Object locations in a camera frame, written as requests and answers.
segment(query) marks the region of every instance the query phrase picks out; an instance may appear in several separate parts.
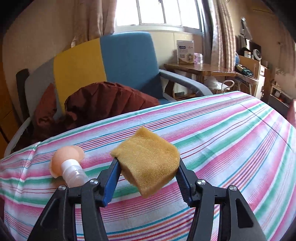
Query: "bed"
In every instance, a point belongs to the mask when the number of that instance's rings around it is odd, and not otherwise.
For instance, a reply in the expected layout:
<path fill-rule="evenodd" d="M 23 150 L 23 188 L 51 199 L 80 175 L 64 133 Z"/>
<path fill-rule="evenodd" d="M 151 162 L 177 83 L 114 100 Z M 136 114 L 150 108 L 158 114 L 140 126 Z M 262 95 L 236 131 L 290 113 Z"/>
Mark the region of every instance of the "bed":
<path fill-rule="evenodd" d="M 173 143 L 188 169 L 217 187 L 236 185 L 267 240 L 282 238 L 296 214 L 296 131 L 278 112 L 242 92 L 194 98 L 132 112 L 36 143 L 0 160 L 4 223 L 26 240 L 55 189 L 48 163 L 65 145 L 78 145 L 89 178 L 108 168 L 110 151 L 140 126 Z M 182 200 L 176 179 L 150 198 L 120 176 L 112 202 L 101 209 L 109 240 L 186 240 L 194 209 Z M 217 240 L 215 207 L 212 240 Z M 78 240 L 84 240 L 76 206 Z"/>

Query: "bottle cap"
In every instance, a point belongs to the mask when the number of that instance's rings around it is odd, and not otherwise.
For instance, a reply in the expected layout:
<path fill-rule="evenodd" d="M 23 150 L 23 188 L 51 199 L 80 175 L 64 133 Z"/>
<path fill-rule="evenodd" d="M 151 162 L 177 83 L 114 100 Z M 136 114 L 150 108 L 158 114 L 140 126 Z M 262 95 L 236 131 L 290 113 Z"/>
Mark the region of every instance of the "bottle cap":
<path fill-rule="evenodd" d="M 61 165 L 62 173 L 71 166 L 80 166 L 79 162 L 74 159 L 68 159 L 64 161 Z"/>

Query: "yellow sponge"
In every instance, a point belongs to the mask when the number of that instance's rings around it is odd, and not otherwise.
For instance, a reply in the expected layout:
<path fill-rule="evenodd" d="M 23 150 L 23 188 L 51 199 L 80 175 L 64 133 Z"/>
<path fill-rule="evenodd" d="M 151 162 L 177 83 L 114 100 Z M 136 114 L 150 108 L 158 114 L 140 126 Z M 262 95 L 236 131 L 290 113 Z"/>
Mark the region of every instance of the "yellow sponge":
<path fill-rule="evenodd" d="M 180 163 L 178 149 L 143 126 L 113 149 L 111 156 L 119 160 L 123 176 L 144 198 L 172 180 Z"/>

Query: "small fan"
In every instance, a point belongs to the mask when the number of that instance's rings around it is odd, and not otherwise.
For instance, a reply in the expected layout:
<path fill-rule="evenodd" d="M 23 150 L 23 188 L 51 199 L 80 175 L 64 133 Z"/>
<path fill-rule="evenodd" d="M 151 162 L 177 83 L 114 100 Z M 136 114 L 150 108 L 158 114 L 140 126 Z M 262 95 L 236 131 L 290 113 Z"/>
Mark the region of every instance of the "small fan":
<path fill-rule="evenodd" d="M 254 49 L 253 50 L 253 56 L 254 56 L 254 59 L 256 59 L 258 61 L 260 61 L 262 59 L 262 56 L 261 56 L 261 54 L 260 54 L 260 52 L 259 52 L 258 49 Z"/>

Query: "drawer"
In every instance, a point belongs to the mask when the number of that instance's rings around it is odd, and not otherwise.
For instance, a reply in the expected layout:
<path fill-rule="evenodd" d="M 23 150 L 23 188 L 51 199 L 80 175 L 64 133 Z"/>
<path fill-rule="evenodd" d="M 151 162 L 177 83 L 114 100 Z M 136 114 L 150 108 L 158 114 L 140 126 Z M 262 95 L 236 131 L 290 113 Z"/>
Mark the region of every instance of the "drawer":
<path fill-rule="evenodd" d="M 260 65 L 260 75 L 264 76 L 264 73 L 265 73 L 265 67 Z"/>
<path fill-rule="evenodd" d="M 7 139 L 11 141 L 19 128 L 12 111 L 9 112 L 2 120 L 0 120 L 0 126 Z"/>
<path fill-rule="evenodd" d="M 278 100 L 273 95 L 269 95 L 268 105 L 274 108 L 278 113 L 280 113 L 283 117 L 286 118 L 289 106 Z"/>

